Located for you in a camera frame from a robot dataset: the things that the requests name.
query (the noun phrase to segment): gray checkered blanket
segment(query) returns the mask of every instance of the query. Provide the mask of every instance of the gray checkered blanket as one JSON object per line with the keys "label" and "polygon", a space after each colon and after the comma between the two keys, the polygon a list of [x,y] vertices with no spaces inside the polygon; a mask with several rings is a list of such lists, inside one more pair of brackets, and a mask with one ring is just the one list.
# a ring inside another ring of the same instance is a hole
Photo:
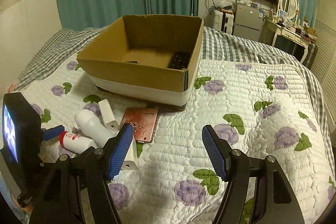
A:
{"label": "gray checkered blanket", "polygon": [[[75,52],[90,43],[104,28],[87,28],[81,32],[62,29],[49,39],[19,77],[16,90],[21,90],[34,80],[51,75],[56,68]],[[335,176],[329,128],[324,108],[323,94],[317,78],[302,66],[295,57],[268,45],[218,32],[204,27],[203,59],[251,62],[263,64],[292,64],[305,78],[311,103],[323,134],[326,157]]]}

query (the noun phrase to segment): drawer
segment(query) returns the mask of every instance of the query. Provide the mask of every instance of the drawer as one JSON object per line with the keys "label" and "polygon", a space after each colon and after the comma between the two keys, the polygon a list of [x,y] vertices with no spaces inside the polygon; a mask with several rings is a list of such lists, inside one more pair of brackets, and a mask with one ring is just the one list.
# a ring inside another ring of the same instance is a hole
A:
{"label": "drawer", "polygon": [[308,47],[309,42],[304,40],[303,38],[301,39],[300,37],[295,37],[295,43],[299,44],[300,46],[303,47]]}
{"label": "drawer", "polygon": [[295,40],[295,37],[296,35],[291,33],[291,32],[288,32],[286,31],[285,29],[282,29],[282,32],[281,32],[281,35],[284,36],[284,37],[287,37],[288,39],[294,41]]}

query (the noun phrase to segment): cardboard box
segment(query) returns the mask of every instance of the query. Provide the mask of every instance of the cardboard box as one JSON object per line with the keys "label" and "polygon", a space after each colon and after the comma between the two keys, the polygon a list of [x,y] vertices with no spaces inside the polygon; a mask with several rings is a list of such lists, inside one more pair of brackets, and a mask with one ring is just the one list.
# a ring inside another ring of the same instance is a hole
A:
{"label": "cardboard box", "polygon": [[[127,15],[99,34],[77,61],[104,90],[181,107],[194,86],[203,31],[199,17]],[[188,68],[167,68],[178,51],[191,54]]]}

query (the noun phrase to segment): phone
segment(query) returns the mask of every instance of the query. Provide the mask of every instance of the phone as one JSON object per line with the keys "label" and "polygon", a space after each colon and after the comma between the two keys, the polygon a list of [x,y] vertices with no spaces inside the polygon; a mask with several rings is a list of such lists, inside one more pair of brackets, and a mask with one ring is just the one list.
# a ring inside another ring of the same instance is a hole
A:
{"label": "phone", "polygon": [[124,123],[129,123],[132,125],[136,141],[150,143],[153,140],[157,117],[157,108],[128,107],[124,113],[120,128]]}

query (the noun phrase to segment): silver mini fridge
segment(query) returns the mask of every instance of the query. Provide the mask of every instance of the silver mini fridge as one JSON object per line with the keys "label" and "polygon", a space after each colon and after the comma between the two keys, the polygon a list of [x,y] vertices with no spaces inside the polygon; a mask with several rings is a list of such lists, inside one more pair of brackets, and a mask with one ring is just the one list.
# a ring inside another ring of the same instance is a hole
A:
{"label": "silver mini fridge", "polygon": [[259,41],[263,13],[259,9],[237,4],[233,35],[248,40]]}

